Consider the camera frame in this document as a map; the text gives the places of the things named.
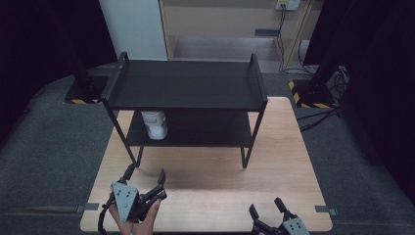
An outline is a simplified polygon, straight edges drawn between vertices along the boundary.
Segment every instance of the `white wall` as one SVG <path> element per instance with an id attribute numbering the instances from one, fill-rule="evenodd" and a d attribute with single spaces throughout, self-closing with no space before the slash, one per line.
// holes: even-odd
<path id="1" fill-rule="evenodd" d="M 115 52 L 130 59 L 167 60 L 158 0 L 100 0 Z"/>

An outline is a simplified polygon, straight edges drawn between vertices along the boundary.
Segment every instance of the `shelf lower tier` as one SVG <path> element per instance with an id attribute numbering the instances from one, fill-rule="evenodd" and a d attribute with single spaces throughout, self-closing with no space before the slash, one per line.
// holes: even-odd
<path id="1" fill-rule="evenodd" d="M 174 110 L 164 111 L 167 135 L 149 138 L 140 112 L 134 112 L 127 134 L 130 146 L 246 147 L 251 145 L 247 112 Z"/>

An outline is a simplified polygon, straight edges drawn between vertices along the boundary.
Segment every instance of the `black metal shelf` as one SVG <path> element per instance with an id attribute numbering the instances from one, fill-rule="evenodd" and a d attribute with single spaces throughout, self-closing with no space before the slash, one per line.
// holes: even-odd
<path id="1" fill-rule="evenodd" d="M 123 52 L 101 99 L 137 167 L 145 146 L 172 146 L 238 147 L 246 168 L 268 102 L 255 54 L 249 62 L 186 62 L 130 61 Z M 126 136 L 115 117 L 122 110 L 134 111 Z M 149 138 L 142 111 L 164 112 L 164 139 Z M 258 113 L 254 130 L 248 112 Z M 131 146 L 140 147 L 137 159 Z"/>
<path id="2" fill-rule="evenodd" d="M 140 112 L 135 112 L 127 135 L 130 146 L 250 147 L 251 128 L 247 112 L 189 111 L 164 112 L 167 135 L 149 138 Z"/>

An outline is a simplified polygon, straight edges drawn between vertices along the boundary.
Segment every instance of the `shelf top tier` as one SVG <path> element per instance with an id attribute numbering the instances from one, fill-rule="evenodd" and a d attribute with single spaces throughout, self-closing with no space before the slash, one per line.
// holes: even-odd
<path id="1" fill-rule="evenodd" d="M 128 60 L 122 53 L 102 94 L 115 110 L 259 111 L 267 101 L 255 55 L 249 62 Z"/>

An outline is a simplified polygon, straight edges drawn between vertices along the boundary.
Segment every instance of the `white container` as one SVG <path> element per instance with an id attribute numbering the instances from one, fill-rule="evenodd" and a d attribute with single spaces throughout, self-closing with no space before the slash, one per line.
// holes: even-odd
<path id="1" fill-rule="evenodd" d="M 163 111 L 141 112 L 150 139 L 161 140 L 167 135 L 167 124 Z"/>

